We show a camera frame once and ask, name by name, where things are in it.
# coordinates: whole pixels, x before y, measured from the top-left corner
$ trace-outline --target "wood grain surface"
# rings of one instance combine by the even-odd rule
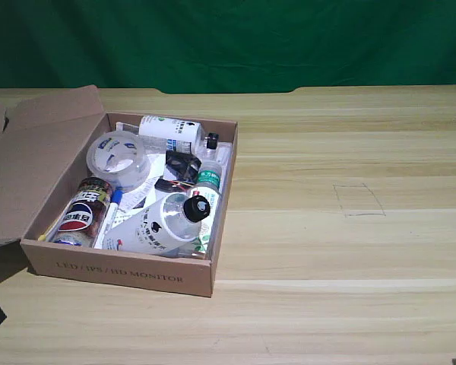
[[[0,103],[50,90],[0,90]],[[108,111],[239,121],[211,299],[0,257],[0,365],[451,364],[456,86],[107,89]]]

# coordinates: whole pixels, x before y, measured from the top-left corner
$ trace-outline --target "marker pen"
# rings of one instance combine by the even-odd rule
[[[94,241],[93,247],[95,249],[103,248],[103,240],[105,234],[112,229],[113,221],[115,220],[116,212],[119,209],[120,201],[122,200],[122,190],[115,190],[112,196],[112,201],[109,203],[108,211],[106,212],[105,219],[103,220],[98,236]]]

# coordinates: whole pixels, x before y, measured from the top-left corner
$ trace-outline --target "plastic lid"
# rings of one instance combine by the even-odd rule
[[[202,195],[195,195],[186,200],[183,208],[185,216],[194,223],[202,221],[211,212],[210,203]]]
[[[206,148],[210,150],[216,150],[218,147],[218,139],[220,138],[220,135],[217,133],[210,133],[207,135],[207,142],[206,142]]]

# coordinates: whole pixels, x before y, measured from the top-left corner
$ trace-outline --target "cardboard box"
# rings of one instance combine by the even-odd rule
[[[116,122],[138,125],[141,115],[105,113],[94,86],[25,100],[0,109],[0,245],[21,240],[38,275],[210,297],[236,158],[236,122],[199,121],[233,143],[214,245],[207,259],[168,259],[131,252],[45,243],[36,239],[90,175],[87,149]]]

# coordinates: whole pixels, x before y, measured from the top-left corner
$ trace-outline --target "green backdrop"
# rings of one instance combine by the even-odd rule
[[[456,84],[456,0],[0,1],[0,87]]]

